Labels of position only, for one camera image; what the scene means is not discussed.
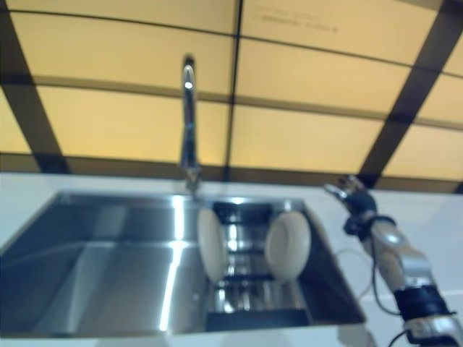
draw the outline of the stainless steel sink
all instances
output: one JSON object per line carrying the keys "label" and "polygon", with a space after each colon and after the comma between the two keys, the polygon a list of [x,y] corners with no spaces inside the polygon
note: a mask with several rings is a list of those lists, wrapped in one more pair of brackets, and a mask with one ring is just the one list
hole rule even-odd
{"label": "stainless steel sink", "polygon": [[[219,216],[229,250],[208,282],[197,243],[201,207]],[[269,223],[300,211],[312,233],[305,269],[275,281],[263,259]],[[55,196],[1,253],[5,337],[112,336],[349,324],[364,317],[323,229],[299,200]]]}

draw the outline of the white countertop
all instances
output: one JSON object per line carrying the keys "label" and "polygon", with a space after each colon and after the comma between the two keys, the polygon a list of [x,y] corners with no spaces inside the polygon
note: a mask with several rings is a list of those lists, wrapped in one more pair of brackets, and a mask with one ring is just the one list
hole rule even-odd
{"label": "white countertop", "polygon": [[[0,173],[0,247],[17,233],[43,203],[60,190],[130,193],[179,193],[183,182],[158,179],[126,179],[94,176]],[[356,238],[347,236],[342,226],[347,218],[344,208],[321,188],[263,184],[204,183],[204,195],[293,197],[301,198],[320,218],[331,248],[338,256],[352,291],[359,294],[370,280],[370,259]],[[373,192],[380,211],[394,217],[412,244],[429,257],[441,293],[449,309],[459,312],[463,321],[463,196],[405,192]],[[379,281],[385,305],[392,307],[392,296]],[[402,329],[398,317],[390,317],[377,308],[371,293],[361,302],[368,318],[367,329],[379,346],[386,345]],[[156,338],[117,339],[2,339],[2,347],[148,347],[148,346],[358,346],[364,327],[301,327],[254,330],[235,333],[203,333]],[[405,339],[395,347],[408,346]]]}

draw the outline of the cable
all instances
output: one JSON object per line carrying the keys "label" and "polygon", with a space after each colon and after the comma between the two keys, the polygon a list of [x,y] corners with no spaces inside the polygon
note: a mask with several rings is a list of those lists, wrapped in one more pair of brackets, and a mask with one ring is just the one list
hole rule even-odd
{"label": "cable", "polygon": [[400,339],[400,337],[402,337],[406,333],[407,331],[404,330],[401,333],[398,333],[397,335],[395,335],[394,338],[391,340],[391,342],[388,344],[388,347],[392,347],[395,344],[395,342],[397,342],[397,340]]}
{"label": "cable", "polygon": [[[360,259],[363,260],[363,262],[367,265],[367,267],[370,267],[370,261],[367,259],[367,257],[363,254],[363,253],[360,253],[358,252],[357,250],[355,249],[352,249],[352,248],[343,248],[343,249],[340,249],[339,251],[337,251],[335,254],[334,254],[334,257],[336,258],[336,260],[339,259],[339,256],[341,254],[344,254],[344,253],[351,253],[351,254],[355,254],[357,255]],[[367,286],[365,287],[365,289],[363,289],[360,294],[357,296],[357,300],[359,301],[363,296],[365,296],[368,291],[371,289],[371,286],[372,286],[372,282],[371,280],[368,280],[368,284]]]}
{"label": "cable", "polygon": [[382,309],[385,313],[391,314],[393,316],[400,316],[400,312],[394,312],[390,309],[384,307],[384,305],[379,300],[378,295],[378,286],[376,285],[376,249],[375,249],[375,241],[370,237],[371,243],[371,257],[373,258],[373,265],[371,267],[371,283],[373,286],[373,294],[375,297],[376,304],[378,304],[379,308]]}

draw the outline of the faucet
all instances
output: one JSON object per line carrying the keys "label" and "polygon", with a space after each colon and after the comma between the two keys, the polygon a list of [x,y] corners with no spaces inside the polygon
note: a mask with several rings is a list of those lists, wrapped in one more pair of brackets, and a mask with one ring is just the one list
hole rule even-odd
{"label": "faucet", "polygon": [[196,155],[195,61],[190,55],[186,55],[183,62],[182,101],[184,128],[180,166],[186,173],[187,189],[194,197],[200,183],[201,168]]}

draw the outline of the white plate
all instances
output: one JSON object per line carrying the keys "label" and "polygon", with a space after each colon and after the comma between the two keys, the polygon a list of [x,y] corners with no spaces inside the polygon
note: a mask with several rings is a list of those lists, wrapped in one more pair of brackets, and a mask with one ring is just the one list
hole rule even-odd
{"label": "white plate", "polygon": [[205,271],[211,282],[219,282],[225,276],[228,254],[220,220],[212,210],[200,210],[197,217],[197,238]]}
{"label": "white plate", "polygon": [[274,278],[294,280],[299,276],[309,257],[310,241],[310,227],[302,213],[282,213],[272,222],[265,255]]}

